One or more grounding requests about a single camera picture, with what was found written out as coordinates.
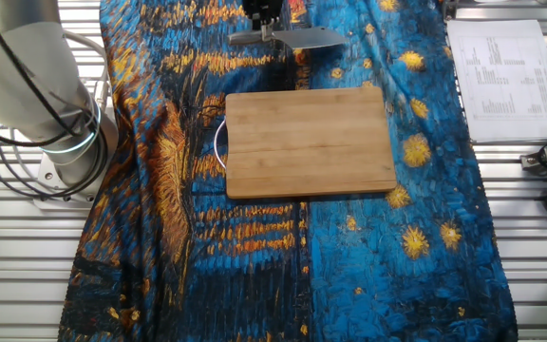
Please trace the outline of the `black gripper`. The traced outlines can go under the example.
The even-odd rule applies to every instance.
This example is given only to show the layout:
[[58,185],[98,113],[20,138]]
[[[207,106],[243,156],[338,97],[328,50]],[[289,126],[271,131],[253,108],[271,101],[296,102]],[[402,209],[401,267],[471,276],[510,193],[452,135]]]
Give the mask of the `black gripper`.
[[282,0],[242,0],[242,7],[246,15],[251,16],[252,30],[261,31],[263,42],[272,41],[274,26],[282,10]]

